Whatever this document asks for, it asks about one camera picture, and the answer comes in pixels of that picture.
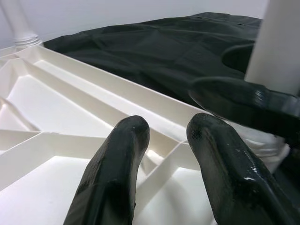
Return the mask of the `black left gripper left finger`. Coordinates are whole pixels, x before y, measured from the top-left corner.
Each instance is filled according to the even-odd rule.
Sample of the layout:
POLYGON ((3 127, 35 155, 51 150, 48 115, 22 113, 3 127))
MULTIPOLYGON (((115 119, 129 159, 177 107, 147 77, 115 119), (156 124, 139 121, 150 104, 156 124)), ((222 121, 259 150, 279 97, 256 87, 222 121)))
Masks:
POLYGON ((86 166, 64 225, 132 225, 138 168, 149 141, 143 117, 122 119, 86 166))

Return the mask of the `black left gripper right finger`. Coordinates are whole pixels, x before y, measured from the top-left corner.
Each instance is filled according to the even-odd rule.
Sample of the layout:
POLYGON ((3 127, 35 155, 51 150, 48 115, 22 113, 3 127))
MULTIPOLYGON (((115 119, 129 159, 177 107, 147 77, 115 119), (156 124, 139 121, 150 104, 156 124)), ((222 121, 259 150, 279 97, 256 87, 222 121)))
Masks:
POLYGON ((300 212, 233 127, 198 113, 186 133, 217 225, 300 225, 300 212))

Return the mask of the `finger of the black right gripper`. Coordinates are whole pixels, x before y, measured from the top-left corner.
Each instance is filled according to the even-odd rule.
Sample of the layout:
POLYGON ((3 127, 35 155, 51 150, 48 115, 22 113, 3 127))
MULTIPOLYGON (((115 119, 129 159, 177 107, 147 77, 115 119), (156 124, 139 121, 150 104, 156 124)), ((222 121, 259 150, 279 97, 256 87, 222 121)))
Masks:
POLYGON ((300 143, 300 114, 267 111, 265 86, 230 77, 195 80, 190 97, 204 110, 231 122, 300 143))

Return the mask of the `white tapered plastic table leg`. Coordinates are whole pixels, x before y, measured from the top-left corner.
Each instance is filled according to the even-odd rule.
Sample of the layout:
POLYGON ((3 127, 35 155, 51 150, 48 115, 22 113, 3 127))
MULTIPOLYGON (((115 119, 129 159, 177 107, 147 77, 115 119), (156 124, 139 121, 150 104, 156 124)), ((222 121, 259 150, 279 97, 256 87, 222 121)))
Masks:
POLYGON ((269 90, 300 91, 300 0, 270 0, 245 81, 269 90))
POLYGON ((12 30, 16 49, 42 44, 31 28, 19 0, 0 0, 0 6, 12 30))

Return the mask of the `white plastic children table top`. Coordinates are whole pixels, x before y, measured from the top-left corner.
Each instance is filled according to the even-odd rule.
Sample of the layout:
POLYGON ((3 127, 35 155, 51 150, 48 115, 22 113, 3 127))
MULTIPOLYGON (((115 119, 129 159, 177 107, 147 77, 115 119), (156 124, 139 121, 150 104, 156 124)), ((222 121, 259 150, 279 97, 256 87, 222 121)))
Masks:
POLYGON ((0 225, 63 225, 90 159, 139 115, 133 225, 217 225, 186 138, 199 108, 41 46, 0 50, 0 225))

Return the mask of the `black cloth table cover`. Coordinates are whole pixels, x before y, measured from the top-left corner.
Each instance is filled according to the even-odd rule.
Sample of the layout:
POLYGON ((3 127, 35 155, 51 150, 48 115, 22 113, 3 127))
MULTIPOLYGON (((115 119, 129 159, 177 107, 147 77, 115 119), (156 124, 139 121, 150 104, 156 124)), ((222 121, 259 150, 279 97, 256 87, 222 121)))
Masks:
POLYGON ((244 80, 260 25, 257 18, 206 12, 86 30, 44 45, 203 109, 189 95, 192 83, 206 77, 244 80))

